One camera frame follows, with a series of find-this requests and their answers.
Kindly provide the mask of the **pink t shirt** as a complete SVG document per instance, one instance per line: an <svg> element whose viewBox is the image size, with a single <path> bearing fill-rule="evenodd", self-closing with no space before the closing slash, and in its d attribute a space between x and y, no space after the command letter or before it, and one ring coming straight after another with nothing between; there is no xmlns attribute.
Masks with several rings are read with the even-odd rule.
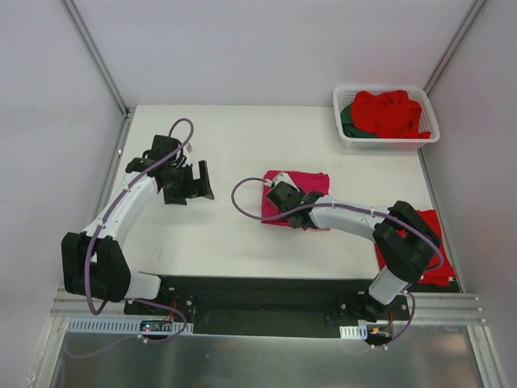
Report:
<svg viewBox="0 0 517 388"><path fill-rule="evenodd" d="M303 171L287 171L287 173L291 177L293 183L303 190L305 194L308 194L309 192L320 192L323 195L329 194L330 177L326 173L310 173ZM281 214L281 211L279 211L267 198L267 194L270 190L271 188L267 186L263 187L261 217L272 217ZM293 215L288 216L288 219L280 218L261 221L261 223L272 226L291 227L291 224L289 223L290 218L293 218Z"/></svg>

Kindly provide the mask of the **white plastic laundry basket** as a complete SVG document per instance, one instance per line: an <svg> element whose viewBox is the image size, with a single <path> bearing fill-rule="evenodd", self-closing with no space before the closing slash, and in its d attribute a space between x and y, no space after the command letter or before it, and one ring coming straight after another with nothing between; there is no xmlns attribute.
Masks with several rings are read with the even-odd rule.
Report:
<svg viewBox="0 0 517 388"><path fill-rule="evenodd" d="M338 86L332 103L338 136L345 147L416 151L440 139L431 101L415 86Z"/></svg>

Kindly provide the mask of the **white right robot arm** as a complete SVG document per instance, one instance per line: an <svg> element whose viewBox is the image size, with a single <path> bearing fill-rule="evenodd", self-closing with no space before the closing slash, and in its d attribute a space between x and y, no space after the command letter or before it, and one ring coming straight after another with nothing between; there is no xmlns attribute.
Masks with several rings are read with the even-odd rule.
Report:
<svg viewBox="0 0 517 388"><path fill-rule="evenodd" d="M347 303L349 314L374 323L392 309L394 298L417 282L439 252L440 237L407 202L366 208L320 192L275 183L267 200L296 229L339 230L375 243L385 262L364 294Z"/></svg>

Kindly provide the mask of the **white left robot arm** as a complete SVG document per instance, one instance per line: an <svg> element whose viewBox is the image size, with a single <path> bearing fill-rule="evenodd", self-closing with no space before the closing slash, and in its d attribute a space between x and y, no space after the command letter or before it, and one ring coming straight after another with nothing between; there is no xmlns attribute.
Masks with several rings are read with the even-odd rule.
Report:
<svg viewBox="0 0 517 388"><path fill-rule="evenodd" d="M123 253L141 212L158 195L167 205L214 197L206 161L193 164L189 146L165 135L155 136L151 148L128 163L118 192L95 220L62 239L67 293L108 302L141 298L153 314L170 308L171 295L160 288L160 276L131 270Z"/></svg>

